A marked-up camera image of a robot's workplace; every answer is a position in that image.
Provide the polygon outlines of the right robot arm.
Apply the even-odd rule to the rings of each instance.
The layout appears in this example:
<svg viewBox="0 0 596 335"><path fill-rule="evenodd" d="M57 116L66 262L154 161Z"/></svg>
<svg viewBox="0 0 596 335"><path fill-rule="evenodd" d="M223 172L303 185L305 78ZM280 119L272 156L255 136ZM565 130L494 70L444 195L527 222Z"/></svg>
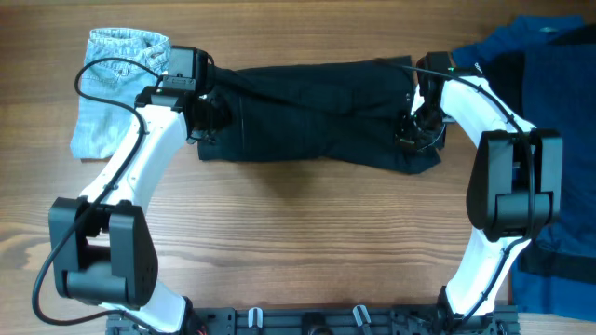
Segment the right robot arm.
<svg viewBox="0 0 596 335"><path fill-rule="evenodd" d="M559 216L562 137L515 114L479 69L455 66L446 52L429 52L411 69L417 87L398 145L437 148L456 123L477 148L466 195L471 236L439 299L443 329L468 328L493 313L511 265Z"/></svg>

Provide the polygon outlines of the black shorts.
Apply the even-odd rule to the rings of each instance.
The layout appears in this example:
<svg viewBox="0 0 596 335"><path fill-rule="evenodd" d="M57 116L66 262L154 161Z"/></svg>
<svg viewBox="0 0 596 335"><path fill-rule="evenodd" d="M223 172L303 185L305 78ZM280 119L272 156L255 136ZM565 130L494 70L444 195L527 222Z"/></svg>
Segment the black shorts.
<svg viewBox="0 0 596 335"><path fill-rule="evenodd" d="M419 174L440 163L434 147L399 144L413 105L408 56L388 60L215 71L212 101L230 125L197 146L203 161L278 162L320 157Z"/></svg>

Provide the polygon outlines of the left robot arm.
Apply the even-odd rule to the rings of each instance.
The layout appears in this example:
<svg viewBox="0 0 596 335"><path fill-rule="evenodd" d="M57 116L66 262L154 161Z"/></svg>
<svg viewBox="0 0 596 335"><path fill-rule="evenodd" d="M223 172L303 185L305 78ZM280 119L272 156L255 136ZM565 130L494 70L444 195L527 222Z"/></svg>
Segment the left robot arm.
<svg viewBox="0 0 596 335"><path fill-rule="evenodd" d="M176 152L208 141L231 122L215 87L211 55L174 47L169 68L128 107L133 120L102 173L77 198L59 197L48 213L51 251L34 282L35 315L47 273L58 294L102 308L100 316L128 321L148 334L205 334L190 300L159 282L158 258L145 212Z"/></svg>

